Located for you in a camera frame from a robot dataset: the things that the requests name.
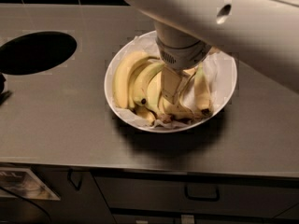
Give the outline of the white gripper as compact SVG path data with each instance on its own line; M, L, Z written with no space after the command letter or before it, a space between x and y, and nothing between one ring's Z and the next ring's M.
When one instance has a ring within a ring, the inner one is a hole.
M156 38L156 43L160 57L166 64L161 77L162 95L172 105L177 102L180 93L191 76L185 71L179 70L193 68L203 61L207 55L221 52L216 47L211 47L202 41L185 48L169 47L160 38Z

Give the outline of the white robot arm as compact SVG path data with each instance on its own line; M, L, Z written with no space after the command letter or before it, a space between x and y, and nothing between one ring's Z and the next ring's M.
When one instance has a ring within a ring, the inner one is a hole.
M299 90L299 0L124 0L154 20L162 54L191 67L215 47Z

